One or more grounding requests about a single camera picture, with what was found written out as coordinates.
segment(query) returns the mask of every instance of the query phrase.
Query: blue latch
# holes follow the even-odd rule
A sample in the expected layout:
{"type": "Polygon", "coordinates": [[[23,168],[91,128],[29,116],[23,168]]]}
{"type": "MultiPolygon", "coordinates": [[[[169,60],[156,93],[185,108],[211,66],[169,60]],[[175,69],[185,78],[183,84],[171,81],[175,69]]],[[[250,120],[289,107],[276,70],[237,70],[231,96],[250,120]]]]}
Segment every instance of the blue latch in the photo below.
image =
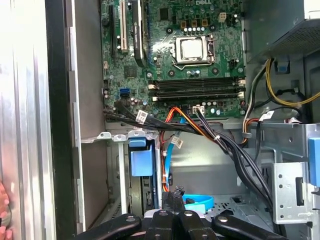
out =
{"type": "Polygon", "coordinates": [[[129,140],[130,148],[144,148],[147,145],[145,137],[134,137],[129,140]]]}
{"type": "Polygon", "coordinates": [[[131,175],[134,177],[152,176],[154,173],[154,146],[151,144],[148,150],[132,150],[131,175]]]}
{"type": "Polygon", "coordinates": [[[310,183],[320,187],[320,137],[309,138],[308,145],[310,183]]]}

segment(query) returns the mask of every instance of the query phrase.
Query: capacitor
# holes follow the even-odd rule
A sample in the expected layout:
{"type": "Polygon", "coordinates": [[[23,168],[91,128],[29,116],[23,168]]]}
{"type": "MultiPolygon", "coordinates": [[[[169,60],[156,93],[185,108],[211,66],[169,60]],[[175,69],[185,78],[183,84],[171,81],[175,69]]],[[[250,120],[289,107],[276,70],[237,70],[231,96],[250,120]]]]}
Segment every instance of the capacitor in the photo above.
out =
{"type": "Polygon", "coordinates": [[[152,78],[152,73],[151,73],[151,72],[147,72],[147,73],[146,73],[146,77],[147,77],[148,79],[151,79],[151,78],[152,78]]]}

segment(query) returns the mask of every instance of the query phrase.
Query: cable tie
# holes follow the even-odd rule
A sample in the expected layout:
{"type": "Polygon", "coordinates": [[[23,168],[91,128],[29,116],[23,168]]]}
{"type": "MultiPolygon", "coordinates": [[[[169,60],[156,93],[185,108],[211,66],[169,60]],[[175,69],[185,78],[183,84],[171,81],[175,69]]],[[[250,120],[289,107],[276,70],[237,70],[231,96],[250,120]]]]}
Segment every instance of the cable tie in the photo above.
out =
{"type": "Polygon", "coordinates": [[[220,139],[220,135],[215,136],[213,140],[216,141],[218,139],[220,139]]]}

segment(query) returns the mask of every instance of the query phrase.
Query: label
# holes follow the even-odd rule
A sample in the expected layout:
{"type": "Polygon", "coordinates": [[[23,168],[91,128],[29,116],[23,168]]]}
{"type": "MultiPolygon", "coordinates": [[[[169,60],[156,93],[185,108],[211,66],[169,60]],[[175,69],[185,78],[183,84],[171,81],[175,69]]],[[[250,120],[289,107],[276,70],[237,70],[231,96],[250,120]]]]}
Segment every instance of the label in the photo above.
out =
{"type": "Polygon", "coordinates": [[[272,115],[274,114],[275,111],[268,111],[267,113],[263,114],[259,121],[263,121],[265,119],[271,119],[272,118],[272,115]]]}
{"type": "Polygon", "coordinates": [[[133,127],[133,130],[142,131],[142,128],[141,128],[141,127],[134,126],[134,127],[133,127]]]}
{"type": "Polygon", "coordinates": [[[184,143],[184,141],[182,141],[179,137],[177,136],[173,136],[171,143],[176,145],[178,147],[178,149],[181,148],[182,144],[184,143]]]}
{"type": "Polygon", "coordinates": [[[136,115],[135,121],[139,124],[145,124],[147,116],[148,116],[147,112],[139,110],[138,114],[136,115]]]}

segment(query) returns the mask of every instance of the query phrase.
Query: sticker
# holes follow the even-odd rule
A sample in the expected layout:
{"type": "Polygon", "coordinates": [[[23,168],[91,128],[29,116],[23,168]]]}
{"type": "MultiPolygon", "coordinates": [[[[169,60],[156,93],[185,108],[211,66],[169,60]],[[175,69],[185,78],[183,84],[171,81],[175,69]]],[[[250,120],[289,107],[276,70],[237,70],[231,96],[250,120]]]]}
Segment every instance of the sticker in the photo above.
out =
{"type": "Polygon", "coordinates": [[[184,141],[182,141],[179,137],[177,136],[173,136],[171,143],[176,145],[178,147],[178,149],[181,148],[182,144],[184,143],[184,141]]]}
{"type": "Polygon", "coordinates": [[[135,121],[139,124],[145,124],[147,116],[148,116],[147,112],[139,110],[138,114],[136,115],[135,121]]]}
{"type": "Polygon", "coordinates": [[[133,127],[133,130],[142,131],[142,128],[141,128],[141,127],[138,127],[138,126],[134,126],[134,127],[133,127]]]}
{"type": "Polygon", "coordinates": [[[261,122],[261,121],[263,121],[263,120],[265,120],[265,119],[271,119],[271,118],[272,118],[272,115],[274,114],[274,112],[275,112],[275,111],[268,111],[267,113],[263,114],[263,115],[260,117],[259,121],[261,122]]]}
{"type": "Polygon", "coordinates": [[[292,117],[288,120],[288,124],[302,124],[302,122],[296,119],[295,117],[292,117]]]}

